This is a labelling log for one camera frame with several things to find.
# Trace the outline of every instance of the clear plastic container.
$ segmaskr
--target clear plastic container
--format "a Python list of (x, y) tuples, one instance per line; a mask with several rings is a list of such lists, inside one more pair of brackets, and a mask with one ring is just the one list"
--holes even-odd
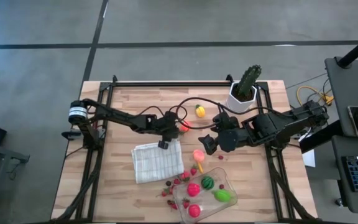
[[(206, 190), (201, 185), (201, 180), (205, 176), (210, 176), (214, 180), (214, 187), (210, 190)], [(200, 186), (201, 191), (195, 197), (190, 197), (187, 193), (187, 186), (191, 183), (198, 184)], [(215, 199), (213, 191), (219, 190), (219, 185), (223, 184), (224, 189), (227, 190), (231, 194), (231, 199), (228, 202), (220, 202)], [(237, 203), (237, 194), (233, 189), (232, 185), (229, 183), (227, 179), (227, 174), (222, 168), (215, 168), (207, 173), (199, 175), (194, 179), (191, 179), (189, 182), (180, 184), (175, 187), (173, 191), (173, 198), (177, 204), (178, 210), (181, 215), (181, 219), (189, 224), (196, 223), (212, 214), (215, 214), (218, 211), (224, 210), (227, 207), (235, 205)], [(198, 217), (193, 218), (189, 215), (188, 209), (184, 208), (182, 200), (187, 198), (190, 200), (190, 205), (197, 204), (200, 206), (201, 213)]]

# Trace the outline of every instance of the wooden table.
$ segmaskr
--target wooden table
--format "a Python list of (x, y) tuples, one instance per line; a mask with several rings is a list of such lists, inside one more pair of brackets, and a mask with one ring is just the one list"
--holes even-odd
[[(80, 98), (96, 100), (99, 84), (100, 82), (84, 82)], [(290, 106), (284, 82), (282, 80), (268, 81), (268, 87), (273, 108), (281, 112), (288, 111)], [(226, 104), (228, 91), (228, 87), (115, 87), (111, 107), (132, 114), (140, 113), (150, 105), (159, 106), (162, 111), (166, 111), (191, 96), (200, 96)], [(198, 118), (195, 115), (197, 104), (205, 107), (204, 118)], [(185, 103), (185, 107), (189, 112), (186, 120), (190, 121), (193, 126), (211, 124), (211, 118), (218, 114), (215, 105), (204, 101), (191, 100)], [(149, 110), (148, 113), (159, 114), (155, 109)], [(239, 121), (257, 113), (257, 110), (254, 110), (239, 116)], [(217, 136), (209, 129), (204, 129), (190, 130), (181, 137), (182, 158), (186, 170), (194, 164), (191, 154), (193, 150), (203, 148), (197, 138), (207, 134)], [(179, 212), (171, 210), (166, 203), (172, 196), (156, 197), (165, 187), (165, 180), (147, 184), (136, 184), (134, 180), (131, 150), (139, 144), (158, 142), (161, 137), (137, 134), (128, 127), (116, 123), (109, 123), (106, 137), (94, 222), (180, 222)], [(81, 139), (70, 142), (67, 153), (81, 145)], [(220, 161), (218, 155), (223, 155), (224, 159)], [(52, 218), (62, 214), (78, 193), (85, 157), (86, 150), (84, 149), (72, 154), (65, 161)], [(283, 157), (292, 192), (307, 211), (317, 217), (300, 149), (287, 147), (283, 151)], [(277, 221), (263, 146), (237, 148), (230, 153), (218, 149), (212, 156), (206, 156), (203, 162), (205, 172), (214, 167), (222, 167), (227, 172), (239, 200), (236, 205), (202, 222)], [(288, 217), (282, 192), (280, 192), (280, 198), (285, 217)]]

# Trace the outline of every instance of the white towel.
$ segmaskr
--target white towel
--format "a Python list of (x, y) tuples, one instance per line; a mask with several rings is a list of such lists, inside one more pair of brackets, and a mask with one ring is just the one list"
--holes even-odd
[(137, 184), (167, 179), (185, 170), (177, 139), (172, 139), (168, 149), (161, 149), (158, 143), (151, 143), (136, 146), (131, 152)]

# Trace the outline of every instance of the concrete floor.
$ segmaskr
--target concrete floor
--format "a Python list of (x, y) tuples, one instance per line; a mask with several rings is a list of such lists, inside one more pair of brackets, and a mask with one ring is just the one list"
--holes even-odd
[[(0, 44), (92, 43), (102, 0), (0, 0)], [(358, 40), (355, 0), (110, 0), (99, 43)], [(353, 45), (98, 49), (90, 80), (221, 80), (261, 64), (260, 79), (286, 86), (325, 72), (324, 59)], [(50, 218), (67, 141), (67, 112), (77, 99), (89, 49), (0, 50), (0, 127), (5, 145), (28, 164), (0, 194), (0, 223)], [(326, 75), (303, 83), (321, 89)], [(288, 98), (298, 106), (295, 85)], [(306, 100), (308, 90), (301, 92)], [(329, 107), (330, 122), (337, 119)], [(310, 178), (323, 220), (358, 223), (333, 205), (334, 180)]]

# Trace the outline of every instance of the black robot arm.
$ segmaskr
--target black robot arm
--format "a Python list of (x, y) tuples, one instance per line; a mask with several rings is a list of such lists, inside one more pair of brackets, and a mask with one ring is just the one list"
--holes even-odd
[(328, 120), (325, 107), (309, 101), (302, 107), (277, 113), (258, 114), (239, 122), (236, 117), (229, 117), (223, 111), (213, 118), (216, 127), (212, 131), (218, 133), (216, 138), (210, 135), (198, 138), (203, 143), (208, 155), (212, 155), (217, 146), (225, 152), (242, 146), (259, 146), (270, 142), (273, 147), (284, 148), (292, 135), (307, 127), (324, 125)]
[[(95, 107), (94, 116), (88, 119), (88, 109)], [(108, 120), (130, 127), (133, 131), (140, 134), (161, 135), (162, 140), (158, 146), (167, 149), (168, 143), (177, 138), (179, 129), (175, 124), (177, 114), (166, 111), (161, 118), (155, 114), (132, 115), (102, 105), (94, 100), (84, 99), (73, 101), (70, 105), (68, 121), (72, 125), (77, 125), (84, 136), (84, 146), (99, 146), (99, 131), (92, 127), (92, 123), (99, 120)]]

